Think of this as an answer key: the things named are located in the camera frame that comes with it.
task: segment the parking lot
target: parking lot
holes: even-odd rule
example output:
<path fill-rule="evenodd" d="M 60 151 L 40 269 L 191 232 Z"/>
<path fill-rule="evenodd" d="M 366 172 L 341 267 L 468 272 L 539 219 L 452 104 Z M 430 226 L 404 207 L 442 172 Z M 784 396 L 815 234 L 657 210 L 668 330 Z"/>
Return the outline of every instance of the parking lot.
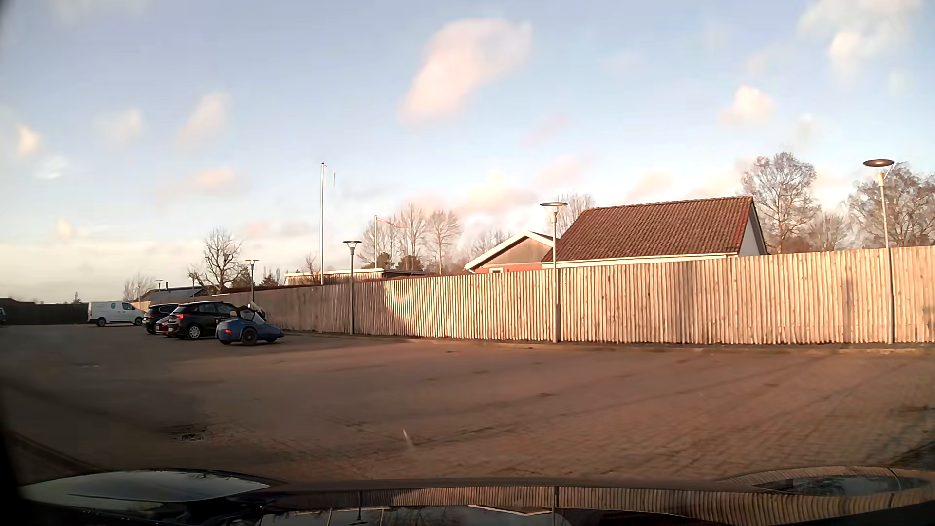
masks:
<path fill-rule="evenodd" d="M 286 480 L 935 468 L 935 357 L 534 347 L 5 327 L 0 371 L 23 480 L 81 466 Z"/>

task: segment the street lamp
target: street lamp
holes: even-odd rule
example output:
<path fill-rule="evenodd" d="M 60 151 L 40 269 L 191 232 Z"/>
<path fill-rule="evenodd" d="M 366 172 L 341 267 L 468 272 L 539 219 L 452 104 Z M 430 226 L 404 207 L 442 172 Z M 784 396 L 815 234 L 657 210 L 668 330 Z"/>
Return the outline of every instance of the street lamp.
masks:
<path fill-rule="evenodd" d="M 880 184 L 880 203 L 883 206 L 883 237 L 884 237 L 884 246 L 889 248 L 889 225 L 887 224 L 886 219 L 886 195 L 883 191 L 883 182 L 887 175 L 893 171 L 893 167 L 896 165 L 895 161 L 890 159 L 871 159 L 870 161 L 864 161 L 864 166 L 871 168 L 883 168 L 889 167 L 889 170 L 886 173 L 882 171 L 877 172 L 877 182 Z"/>
<path fill-rule="evenodd" d="M 886 173 L 877 172 L 877 182 L 880 184 L 880 204 L 883 207 L 883 239 L 886 248 L 886 267 L 889 274 L 889 319 L 886 327 L 886 342 L 893 343 L 896 340 L 896 293 L 893 284 L 893 251 L 889 248 L 889 225 L 886 221 L 886 194 L 883 191 L 883 183 L 887 175 L 893 171 L 896 162 L 890 159 L 871 159 L 864 161 L 864 166 L 871 168 L 889 167 Z"/>
<path fill-rule="evenodd" d="M 247 262 L 250 263 L 250 302 L 256 303 L 256 293 L 253 291 L 253 284 L 256 283 L 256 280 L 253 279 L 253 266 L 256 265 L 256 262 L 259 259 L 248 259 Z"/>
<path fill-rule="evenodd" d="M 348 245 L 348 248 L 351 249 L 351 308 L 349 309 L 351 312 L 351 323 L 348 325 L 348 334 L 353 334 L 353 249 L 356 248 L 359 243 L 360 241 L 358 240 L 344 242 L 344 244 Z"/>
<path fill-rule="evenodd" d="M 558 236 L 556 235 L 556 225 L 558 223 L 558 211 L 562 210 L 562 207 L 568 203 L 562 201 L 549 201 L 547 203 L 540 203 L 539 205 L 545 210 L 549 211 L 549 215 L 552 216 L 552 295 L 554 297 L 553 305 L 553 329 L 552 329 L 552 342 L 558 343 L 559 339 L 559 328 L 561 323 L 561 318 L 559 317 L 560 307 L 560 298 L 558 291 L 558 261 L 555 258 L 555 246 L 558 244 Z"/>

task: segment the parked car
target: parked car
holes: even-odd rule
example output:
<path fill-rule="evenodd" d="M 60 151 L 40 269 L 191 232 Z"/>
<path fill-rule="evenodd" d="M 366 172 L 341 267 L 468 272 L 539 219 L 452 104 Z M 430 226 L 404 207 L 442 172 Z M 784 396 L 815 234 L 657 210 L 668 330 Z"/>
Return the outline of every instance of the parked car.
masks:
<path fill-rule="evenodd" d="M 169 315 L 165 328 L 169 336 L 197 340 L 214 336 L 219 316 L 228 316 L 237 307 L 222 301 L 195 301 L 179 305 Z"/>
<path fill-rule="evenodd" d="M 108 323 L 143 324 L 143 311 L 126 301 L 92 301 L 88 303 L 88 323 L 104 327 Z"/>
<path fill-rule="evenodd" d="M 156 334 L 162 334 L 163 336 L 169 338 L 168 329 L 165 328 L 165 322 L 169 321 L 168 316 L 164 316 L 159 321 L 156 322 Z"/>
<path fill-rule="evenodd" d="M 155 334 L 156 323 L 164 317 L 172 314 L 172 311 L 175 310 L 179 305 L 177 303 L 163 303 L 162 305 L 150 305 L 150 308 L 147 309 L 146 313 L 143 315 L 143 325 L 146 327 L 146 331 L 149 334 Z"/>
<path fill-rule="evenodd" d="M 228 317 L 221 318 L 215 333 L 218 342 L 224 345 L 231 342 L 253 345 L 257 340 L 273 343 L 282 336 L 282 329 L 267 323 L 260 311 L 250 307 L 237 307 Z"/>

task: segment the car wheel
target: car wheel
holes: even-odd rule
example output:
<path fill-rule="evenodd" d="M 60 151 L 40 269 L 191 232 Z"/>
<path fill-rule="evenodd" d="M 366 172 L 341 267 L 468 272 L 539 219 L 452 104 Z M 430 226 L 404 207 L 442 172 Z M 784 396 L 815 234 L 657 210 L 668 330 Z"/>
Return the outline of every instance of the car wheel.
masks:
<path fill-rule="evenodd" d="M 256 331 L 253 329 L 244 329 L 240 334 L 240 342 L 244 345 L 253 345 L 256 343 Z"/>

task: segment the car hood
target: car hood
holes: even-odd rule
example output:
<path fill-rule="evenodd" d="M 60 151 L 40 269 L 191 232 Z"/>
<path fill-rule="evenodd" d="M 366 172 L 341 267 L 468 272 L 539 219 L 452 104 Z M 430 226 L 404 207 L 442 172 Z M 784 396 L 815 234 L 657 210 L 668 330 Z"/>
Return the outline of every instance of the car hood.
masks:
<path fill-rule="evenodd" d="M 236 504 L 242 506 L 241 513 L 262 515 L 341 510 L 360 515 L 365 509 L 457 507 L 475 510 L 471 514 L 482 509 L 524 517 L 560 509 L 570 523 L 575 521 L 569 511 L 597 510 L 766 526 L 932 506 L 935 473 L 819 466 L 723 480 L 441 478 L 287 483 L 217 471 L 134 470 L 40 482 L 21 487 L 21 492 L 36 503 L 131 517 L 158 504 L 220 506 L 225 512 Z"/>

